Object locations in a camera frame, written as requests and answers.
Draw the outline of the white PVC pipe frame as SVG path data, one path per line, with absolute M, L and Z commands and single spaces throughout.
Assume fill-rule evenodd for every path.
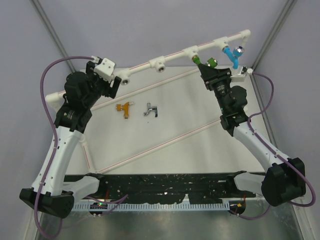
M 117 70 L 116 67 L 113 72 L 113 76 L 118 76 L 121 78 L 121 84 L 125 85 L 125 81 L 129 81 L 129 77 L 133 74 L 145 71 L 147 69 L 155 69 L 158 73 L 161 73 L 165 70 L 165 63 L 169 61 L 173 61 L 179 58 L 189 58 L 192 61 L 196 59 L 199 56 L 200 51 L 204 51 L 206 49 L 210 48 L 218 48 L 223 52 L 224 47 L 229 47 L 229 42 L 235 41 L 235 40 L 241 40 L 240 46 L 244 47 L 251 35 L 251 31 L 246 29 L 243 31 L 240 31 L 236 34 L 230 35 L 230 36 L 224 36 L 217 39 L 214 39 L 210 42 L 203 43 L 200 45 L 194 45 L 187 47 L 181 51 L 166 55 L 166 56 L 159 56 L 154 59 L 149 60 L 148 62 L 142 63 L 140 65 L 136 65 L 129 68 L 122 68 L 120 70 Z

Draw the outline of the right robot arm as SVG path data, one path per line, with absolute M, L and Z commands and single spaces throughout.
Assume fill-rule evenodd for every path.
M 245 112 L 247 90 L 239 85 L 231 86 L 231 70 L 202 63 L 197 67 L 206 89 L 213 91 L 217 99 L 222 128 L 241 142 L 265 171 L 264 175 L 246 171 L 232 174 L 226 185 L 227 193 L 231 197 L 238 197 L 244 191 L 259 194 L 273 207 L 305 195 L 304 163 L 278 150 L 254 128 Z

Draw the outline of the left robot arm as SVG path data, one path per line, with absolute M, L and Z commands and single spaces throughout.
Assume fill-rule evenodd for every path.
M 64 103 L 56 114 L 49 152 L 32 186 L 19 194 L 35 211 L 64 219 L 78 201 L 90 195 L 96 199 L 106 195 L 102 174 L 87 173 L 70 185 L 63 183 L 75 147 L 92 117 L 91 108 L 100 97 L 113 99 L 117 94 L 122 80 L 113 74 L 115 66 L 108 58 L 94 57 L 87 62 L 85 72 L 66 77 Z

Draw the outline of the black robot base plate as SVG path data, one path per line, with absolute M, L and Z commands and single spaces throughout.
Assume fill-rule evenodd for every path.
M 229 173 L 103 174 L 95 199 L 119 200 L 127 204 L 180 204 L 185 197 L 191 204 L 215 204 L 223 199 L 254 198 L 249 191 L 230 186 Z

